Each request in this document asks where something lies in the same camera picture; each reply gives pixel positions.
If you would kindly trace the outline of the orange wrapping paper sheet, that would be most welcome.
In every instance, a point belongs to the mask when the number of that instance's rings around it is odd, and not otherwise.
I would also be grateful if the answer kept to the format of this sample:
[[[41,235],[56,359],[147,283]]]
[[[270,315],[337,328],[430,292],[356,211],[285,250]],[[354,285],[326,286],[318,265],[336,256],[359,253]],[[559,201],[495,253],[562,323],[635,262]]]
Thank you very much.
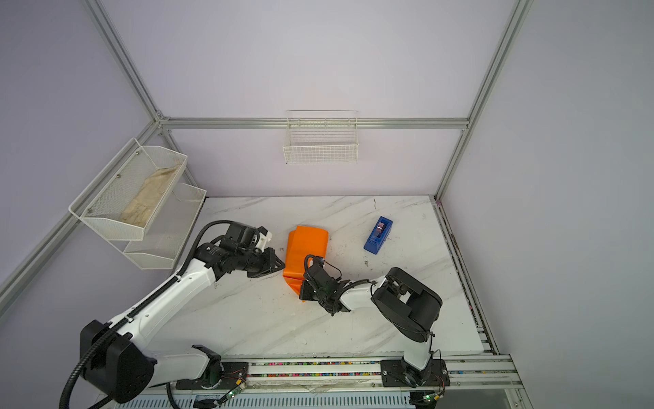
[[[322,228],[297,226],[289,233],[283,277],[297,296],[301,295],[301,286],[304,281],[305,257],[307,255],[325,257],[328,243],[329,233]]]

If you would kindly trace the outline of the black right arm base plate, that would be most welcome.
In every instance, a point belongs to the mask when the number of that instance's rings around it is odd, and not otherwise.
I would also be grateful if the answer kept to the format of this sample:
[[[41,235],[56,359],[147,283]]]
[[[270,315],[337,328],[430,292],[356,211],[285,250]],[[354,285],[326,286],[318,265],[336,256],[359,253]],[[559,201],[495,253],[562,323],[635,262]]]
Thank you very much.
[[[432,359],[427,366],[418,370],[404,360],[382,360],[381,382],[385,388],[393,387],[449,387],[450,375],[446,363],[441,359]]]

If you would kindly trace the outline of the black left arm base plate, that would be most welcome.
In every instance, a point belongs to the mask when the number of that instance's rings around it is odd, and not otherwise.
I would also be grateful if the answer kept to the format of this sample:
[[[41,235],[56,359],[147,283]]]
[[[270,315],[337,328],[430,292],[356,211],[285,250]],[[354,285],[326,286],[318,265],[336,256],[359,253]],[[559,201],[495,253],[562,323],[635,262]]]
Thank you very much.
[[[245,361],[222,361],[211,364],[198,379],[184,379],[175,383],[177,390],[231,390],[245,383],[250,364]]]

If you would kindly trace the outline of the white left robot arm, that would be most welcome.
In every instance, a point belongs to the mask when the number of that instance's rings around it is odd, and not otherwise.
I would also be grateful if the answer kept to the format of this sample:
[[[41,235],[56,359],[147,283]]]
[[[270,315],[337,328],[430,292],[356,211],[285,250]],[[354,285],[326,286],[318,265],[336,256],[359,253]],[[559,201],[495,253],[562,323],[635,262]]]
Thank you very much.
[[[205,243],[181,269],[136,306],[107,323],[93,320],[80,334],[77,375],[117,403],[143,390],[178,380],[218,383],[221,356],[202,344],[180,352],[152,351],[151,341],[184,306],[225,274],[243,271],[258,278],[284,269],[274,249],[225,249]]]

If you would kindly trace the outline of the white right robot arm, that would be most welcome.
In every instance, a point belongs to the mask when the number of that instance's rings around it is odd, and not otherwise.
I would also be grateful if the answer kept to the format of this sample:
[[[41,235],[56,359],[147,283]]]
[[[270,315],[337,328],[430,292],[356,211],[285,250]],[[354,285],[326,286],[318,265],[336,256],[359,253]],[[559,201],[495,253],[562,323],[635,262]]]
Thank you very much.
[[[300,298],[317,302],[330,315],[376,308],[405,337],[401,360],[405,371],[423,374],[431,366],[432,326],[444,302],[403,269],[393,267],[374,281],[348,281],[329,275],[323,264],[314,263],[305,269]]]

